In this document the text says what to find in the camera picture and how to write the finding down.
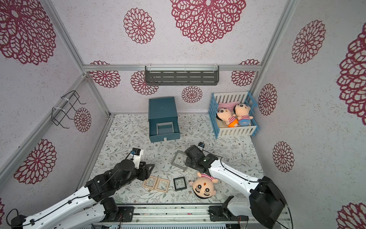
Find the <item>grey brooch box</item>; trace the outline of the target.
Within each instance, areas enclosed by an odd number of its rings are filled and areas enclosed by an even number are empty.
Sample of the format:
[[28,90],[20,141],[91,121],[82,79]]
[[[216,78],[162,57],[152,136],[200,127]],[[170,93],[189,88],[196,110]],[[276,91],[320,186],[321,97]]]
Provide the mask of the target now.
[[156,132],[157,135],[168,135],[174,134],[174,125],[173,122],[163,122],[156,124]]
[[174,157],[171,161],[171,165],[183,171],[186,171],[188,168],[188,166],[185,165],[186,159],[187,155],[183,151],[178,150],[174,154]]

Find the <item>teal drawer cabinet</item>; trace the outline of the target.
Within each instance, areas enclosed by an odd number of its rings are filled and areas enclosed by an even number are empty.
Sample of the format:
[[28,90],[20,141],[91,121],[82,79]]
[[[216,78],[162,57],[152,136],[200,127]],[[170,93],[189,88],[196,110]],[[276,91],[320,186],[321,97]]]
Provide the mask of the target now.
[[[174,97],[161,97],[149,99],[149,138],[152,143],[180,139],[181,133],[178,125],[178,113]],[[173,122],[174,134],[157,135],[156,124]]]

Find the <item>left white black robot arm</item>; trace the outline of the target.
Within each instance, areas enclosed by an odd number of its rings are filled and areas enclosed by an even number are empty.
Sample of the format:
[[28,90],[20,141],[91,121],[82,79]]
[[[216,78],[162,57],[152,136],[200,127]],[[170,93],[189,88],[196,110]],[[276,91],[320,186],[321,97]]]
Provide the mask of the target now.
[[116,191],[136,179],[147,180],[153,169],[153,164],[140,162],[135,165],[132,160],[125,159],[53,206],[30,216],[18,214],[7,224],[13,229],[77,229],[113,220],[119,211],[113,199]]

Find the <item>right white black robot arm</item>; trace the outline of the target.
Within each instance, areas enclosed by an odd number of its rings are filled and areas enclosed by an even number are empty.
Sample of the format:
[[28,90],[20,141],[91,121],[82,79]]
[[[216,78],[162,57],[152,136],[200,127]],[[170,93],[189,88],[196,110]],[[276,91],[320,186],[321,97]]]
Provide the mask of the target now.
[[262,226],[274,227],[287,201],[272,179],[244,174],[202,147],[191,146],[184,153],[187,156],[185,165],[197,170],[198,178],[190,182],[190,186],[198,198],[215,196],[214,186],[223,181],[245,196],[244,199],[228,197],[222,205],[224,217],[254,217]]

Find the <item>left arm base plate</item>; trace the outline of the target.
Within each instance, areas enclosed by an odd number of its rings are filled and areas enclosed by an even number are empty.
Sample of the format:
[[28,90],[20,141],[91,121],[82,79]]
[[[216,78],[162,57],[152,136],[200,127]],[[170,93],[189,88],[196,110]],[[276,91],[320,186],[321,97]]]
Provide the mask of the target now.
[[116,214],[115,222],[132,222],[134,215],[133,206],[119,206]]

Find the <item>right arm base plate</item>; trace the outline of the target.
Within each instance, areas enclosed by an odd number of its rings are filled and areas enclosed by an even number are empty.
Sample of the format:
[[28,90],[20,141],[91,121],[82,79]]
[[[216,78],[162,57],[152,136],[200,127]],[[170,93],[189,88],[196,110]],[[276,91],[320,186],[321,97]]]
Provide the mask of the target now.
[[210,216],[210,221],[248,221],[248,216],[235,216],[228,209],[222,206],[209,206],[208,214]]

